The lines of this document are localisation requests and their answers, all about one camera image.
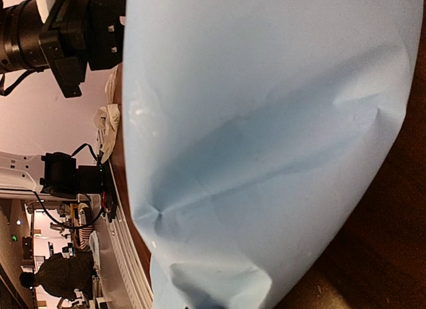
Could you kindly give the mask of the blue wrapping paper sheet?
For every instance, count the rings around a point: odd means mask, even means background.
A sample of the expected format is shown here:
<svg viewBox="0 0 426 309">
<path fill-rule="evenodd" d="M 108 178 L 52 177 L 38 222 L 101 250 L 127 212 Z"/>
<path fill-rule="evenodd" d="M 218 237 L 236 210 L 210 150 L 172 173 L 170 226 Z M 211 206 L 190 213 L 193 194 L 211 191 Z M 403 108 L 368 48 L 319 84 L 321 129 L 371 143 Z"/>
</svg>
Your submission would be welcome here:
<svg viewBox="0 0 426 309">
<path fill-rule="evenodd" d="M 122 125 L 154 308 L 273 308 L 405 118 L 423 0 L 127 0 Z"/>
</svg>

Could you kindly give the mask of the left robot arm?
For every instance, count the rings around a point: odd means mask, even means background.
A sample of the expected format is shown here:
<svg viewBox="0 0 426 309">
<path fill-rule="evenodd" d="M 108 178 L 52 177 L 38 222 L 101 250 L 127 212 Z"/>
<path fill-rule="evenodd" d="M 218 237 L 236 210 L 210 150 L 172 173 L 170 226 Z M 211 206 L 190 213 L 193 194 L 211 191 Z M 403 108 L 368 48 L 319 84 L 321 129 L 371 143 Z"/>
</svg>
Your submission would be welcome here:
<svg viewBox="0 0 426 309">
<path fill-rule="evenodd" d="M 1 195 L 103 194 L 126 0 L 1 0 Z"/>
</svg>

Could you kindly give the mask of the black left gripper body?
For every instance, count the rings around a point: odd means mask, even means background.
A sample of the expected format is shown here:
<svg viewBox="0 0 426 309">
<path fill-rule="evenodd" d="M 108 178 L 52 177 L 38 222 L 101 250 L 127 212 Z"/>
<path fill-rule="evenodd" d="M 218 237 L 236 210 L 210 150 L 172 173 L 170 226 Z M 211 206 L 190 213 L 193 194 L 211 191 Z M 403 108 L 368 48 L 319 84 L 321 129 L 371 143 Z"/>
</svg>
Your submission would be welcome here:
<svg viewBox="0 0 426 309">
<path fill-rule="evenodd" d="M 86 71 L 122 63 L 126 0 L 55 0 L 39 45 L 66 98 L 82 95 Z"/>
</svg>

